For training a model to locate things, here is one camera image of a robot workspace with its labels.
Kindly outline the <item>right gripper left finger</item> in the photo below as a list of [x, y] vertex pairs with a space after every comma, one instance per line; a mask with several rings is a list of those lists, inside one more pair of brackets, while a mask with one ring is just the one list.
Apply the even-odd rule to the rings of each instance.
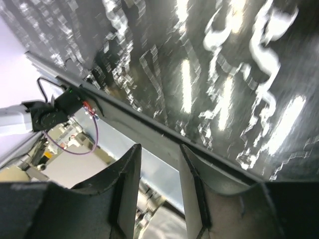
[[140, 144], [71, 189], [52, 182], [0, 185], [3, 239], [131, 239], [141, 172]]

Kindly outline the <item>black patterned table mat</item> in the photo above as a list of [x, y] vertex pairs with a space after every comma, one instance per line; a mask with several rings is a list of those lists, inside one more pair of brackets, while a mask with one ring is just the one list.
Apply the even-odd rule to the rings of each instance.
[[250, 174], [319, 178], [316, 0], [3, 0], [22, 45]]

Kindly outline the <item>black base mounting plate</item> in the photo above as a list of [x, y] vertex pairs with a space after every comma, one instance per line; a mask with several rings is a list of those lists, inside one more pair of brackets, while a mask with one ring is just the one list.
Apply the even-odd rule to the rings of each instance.
[[104, 122], [131, 140], [141, 143], [146, 150], [175, 169], [179, 168], [180, 149], [185, 148], [189, 159], [202, 176], [212, 178], [213, 173], [219, 172], [248, 185], [260, 181], [257, 176], [233, 166], [229, 161], [98, 90], [76, 75], [57, 67], [49, 60], [30, 51], [26, 52], [25, 55], [39, 71], [64, 85], [76, 88], [86, 99], [94, 101]]

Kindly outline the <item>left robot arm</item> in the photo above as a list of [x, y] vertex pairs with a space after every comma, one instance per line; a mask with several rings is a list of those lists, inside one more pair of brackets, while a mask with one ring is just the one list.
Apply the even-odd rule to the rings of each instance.
[[83, 100], [67, 90], [50, 103], [23, 102], [0, 110], [0, 134], [14, 135], [46, 131], [65, 123], [83, 107]]

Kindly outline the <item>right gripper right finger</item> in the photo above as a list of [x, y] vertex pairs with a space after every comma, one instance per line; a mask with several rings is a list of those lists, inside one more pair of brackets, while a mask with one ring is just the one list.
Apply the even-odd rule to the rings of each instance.
[[317, 182], [250, 187], [224, 177], [180, 146], [179, 174], [190, 239], [316, 239]]

